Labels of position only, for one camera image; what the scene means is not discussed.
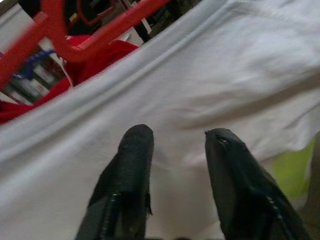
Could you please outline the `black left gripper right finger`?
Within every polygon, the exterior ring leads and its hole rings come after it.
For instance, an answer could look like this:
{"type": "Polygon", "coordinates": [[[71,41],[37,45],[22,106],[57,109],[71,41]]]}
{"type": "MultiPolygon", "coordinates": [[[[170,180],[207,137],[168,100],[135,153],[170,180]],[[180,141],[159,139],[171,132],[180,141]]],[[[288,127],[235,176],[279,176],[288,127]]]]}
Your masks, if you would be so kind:
{"type": "Polygon", "coordinates": [[[220,228],[227,240],[309,240],[274,178],[232,131],[205,133],[205,154],[220,228]]]}

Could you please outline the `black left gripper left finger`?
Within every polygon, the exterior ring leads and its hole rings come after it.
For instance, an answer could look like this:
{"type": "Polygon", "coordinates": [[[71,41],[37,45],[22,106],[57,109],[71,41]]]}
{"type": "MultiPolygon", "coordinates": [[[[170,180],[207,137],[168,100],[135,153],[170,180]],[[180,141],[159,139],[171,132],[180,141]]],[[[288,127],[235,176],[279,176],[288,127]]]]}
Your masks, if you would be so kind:
{"type": "Polygon", "coordinates": [[[134,125],[95,185],[77,240],[143,240],[151,211],[153,131],[134,125]]]}

